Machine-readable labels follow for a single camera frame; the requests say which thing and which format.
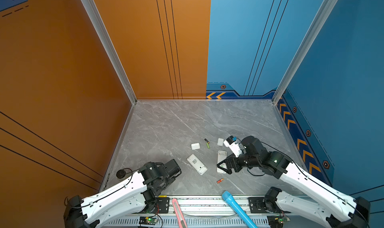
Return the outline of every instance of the white small box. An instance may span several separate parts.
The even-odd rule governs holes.
[[[224,143],[224,139],[223,138],[217,139],[217,145],[218,146],[223,146],[223,143]]]
[[[193,149],[193,150],[200,149],[200,143],[191,144],[191,149]]]

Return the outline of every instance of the orange wall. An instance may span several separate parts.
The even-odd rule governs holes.
[[[138,99],[204,99],[210,0],[94,0]]]
[[[64,227],[64,198],[98,192],[131,104],[80,0],[28,0],[0,24],[0,111],[73,157],[0,113],[2,226]]]

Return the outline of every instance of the vent grille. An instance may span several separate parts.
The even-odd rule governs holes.
[[[123,219],[116,219],[114,221],[109,222],[107,225],[105,225],[105,228],[117,228],[117,227],[138,227],[139,226],[139,216],[132,218],[129,218],[126,216],[126,218]],[[257,225],[257,227],[269,227],[268,219],[266,216],[250,216],[251,220]],[[164,216],[163,219],[163,228],[175,228],[178,227],[179,224],[177,223],[177,218],[175,216]],[[211,227],[247,227],[245,222],[240,219],[239,217],[233,217],[233,218],[186,218],[185,221],[187,222],[187,226],[189,228],[211,228]],[[142,225],[142,227],[154,227],[154,228],[160,228],[161,227],[161,221],[157,223],[155,226],[147,226]]]

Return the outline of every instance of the pink utility knife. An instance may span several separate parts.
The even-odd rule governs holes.
[[[183,213],[181,212],[179,203],[175,198],[172,199],[172,204],[177,217],[177,222],[179,223],[179,228],[187,228],[187,222],[185,221]]]

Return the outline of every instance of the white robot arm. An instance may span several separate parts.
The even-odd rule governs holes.
[[[129,178],[103,192],[84,199],[75,196],[66,205],[65,228],[99,228],[126,214],[152,211],[156,196],[180,174],[175,160],[166,164],[148,162]]]
[[[217,164],[228,174],[242,168],[259,167],[267,175],[291,184],[307,194],[315,202],[296,198],[279,188],[271,187],[264,197],[267,211],[290,211],[313,220],[327,228],[365,228],[369,221],[370,204],[362,197],[357,199],[343,194],[304,171],[291,158],[279,151],[268,152],[259,139],[248,136],[241,141],[245,154],[238,145],[238,139],[227,140],[234,154]],[[227,169],[220,165],[226,163]]]

